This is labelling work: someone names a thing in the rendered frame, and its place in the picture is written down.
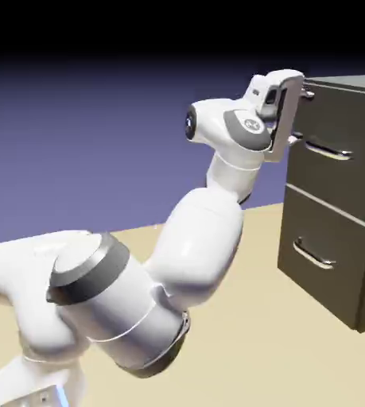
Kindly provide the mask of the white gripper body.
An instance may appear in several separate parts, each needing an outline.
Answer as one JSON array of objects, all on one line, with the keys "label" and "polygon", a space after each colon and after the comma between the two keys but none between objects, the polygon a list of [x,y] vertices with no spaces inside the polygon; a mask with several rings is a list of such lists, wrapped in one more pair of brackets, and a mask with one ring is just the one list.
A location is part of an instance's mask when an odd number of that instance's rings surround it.
[{"label": "white gripper body", "polygon": [[270,85],[278,89],[278,101],[275,103],[275,127],[271,133],[272,146],[265,153],[267,162],[278,163],[284,156],[288,139],[292,133],[293,121],[297,112],[297,105],[301,96],[304,74],[293,69],[281,69],[266,75]]}]

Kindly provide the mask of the dark grey drawer front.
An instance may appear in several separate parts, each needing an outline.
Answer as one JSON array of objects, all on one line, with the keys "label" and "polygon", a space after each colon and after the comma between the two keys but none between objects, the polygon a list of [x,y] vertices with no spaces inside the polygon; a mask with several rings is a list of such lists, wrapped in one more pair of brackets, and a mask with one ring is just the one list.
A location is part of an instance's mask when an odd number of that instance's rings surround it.
[{"label": "dark grey drawer front", "polygon": [[[365,87],[307,79],[313,99],[301,98],[293,131],[303,133],[289,150],[287,181],[365,223]],[[353,152],[336,161],[305,148],[311,141]]]},{"label": "dark grey drawer front", "polygon": [[[293,249],[303,238],[306,248],[336,261],[321,269]],[[291,187],[285,188],[278,268],[350,328],[357,328],[365,274],[365,226]]]}]

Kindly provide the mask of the dark grey cabinet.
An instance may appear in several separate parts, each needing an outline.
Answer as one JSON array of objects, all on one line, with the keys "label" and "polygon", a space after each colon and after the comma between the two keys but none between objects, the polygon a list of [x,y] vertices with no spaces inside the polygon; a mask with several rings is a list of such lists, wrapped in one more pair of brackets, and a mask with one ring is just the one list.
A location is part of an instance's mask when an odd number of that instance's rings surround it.
[{"label": "dark grey cabinet", "polygon": [[294,123],[278,268],[365,332],[365,75],[312,77]]}]

